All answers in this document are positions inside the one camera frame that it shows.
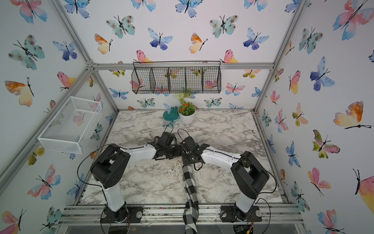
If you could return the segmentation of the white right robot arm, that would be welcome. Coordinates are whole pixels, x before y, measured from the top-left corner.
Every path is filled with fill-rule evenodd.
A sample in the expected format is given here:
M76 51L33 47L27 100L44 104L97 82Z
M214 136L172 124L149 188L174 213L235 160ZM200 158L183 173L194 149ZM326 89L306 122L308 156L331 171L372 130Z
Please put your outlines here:
M183 163L196 171L204 164L212 164L232 172L240 189L235 207L243 214L251 210L270 178L270 173L248 151L242 154L224 152L208 144L199 145L190 136L182 140L181 150Z

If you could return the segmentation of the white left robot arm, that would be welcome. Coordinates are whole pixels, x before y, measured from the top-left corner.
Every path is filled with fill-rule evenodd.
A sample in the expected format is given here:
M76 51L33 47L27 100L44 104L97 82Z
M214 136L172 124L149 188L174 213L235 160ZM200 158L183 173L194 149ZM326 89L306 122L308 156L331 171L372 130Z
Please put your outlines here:
M141 160L169 160L181 155L182 147L176 143L175 135L165 132L142 146L125 148L109 144L92 164L90 172L102 188L109 210L118 212L126 205L119 182L128 163Z

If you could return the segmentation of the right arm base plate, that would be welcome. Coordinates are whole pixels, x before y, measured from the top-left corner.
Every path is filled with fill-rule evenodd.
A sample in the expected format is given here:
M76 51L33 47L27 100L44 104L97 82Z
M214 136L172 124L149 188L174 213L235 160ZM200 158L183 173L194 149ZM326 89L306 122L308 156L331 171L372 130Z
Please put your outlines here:
M258 206L252 206L248 212L241 211L236 205L221 206L220 219L222 222L261 222L262 213Z

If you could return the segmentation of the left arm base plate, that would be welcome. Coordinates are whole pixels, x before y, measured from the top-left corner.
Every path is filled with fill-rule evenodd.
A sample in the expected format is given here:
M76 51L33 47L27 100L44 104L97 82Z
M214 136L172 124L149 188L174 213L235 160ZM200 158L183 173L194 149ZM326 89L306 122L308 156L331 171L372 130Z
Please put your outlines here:
M109 206L105 206L100 218L100 223L116 224L116 223L140 223L143 216L143 207L141 206L123 206L118 211L112 211Z

